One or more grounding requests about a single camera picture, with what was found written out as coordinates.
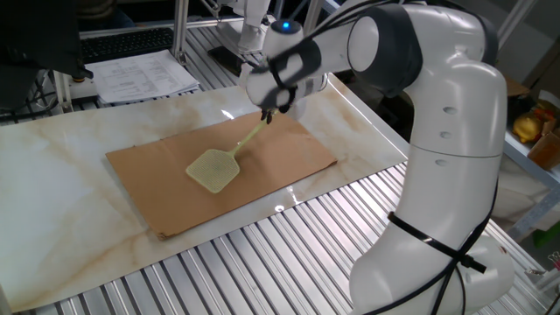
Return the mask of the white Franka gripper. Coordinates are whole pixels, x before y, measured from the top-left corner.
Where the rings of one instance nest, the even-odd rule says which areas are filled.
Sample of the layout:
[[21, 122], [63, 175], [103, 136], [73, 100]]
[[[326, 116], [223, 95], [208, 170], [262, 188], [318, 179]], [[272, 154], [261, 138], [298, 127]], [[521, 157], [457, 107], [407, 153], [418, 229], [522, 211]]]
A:
[[[286, 112], [286, 115], [292, 118], [293, 120], [299, 121], [305, 114], [306, 105], [307, 105], [307, 98], [306, 97], [299, 98], [290, 105], [290, 109]], [[268, 112], [267, 110], [262, 110], [260, 119], [261, 121], [267, 120], [267, 124], [271, 124], [274, 115], [275, 112]]]

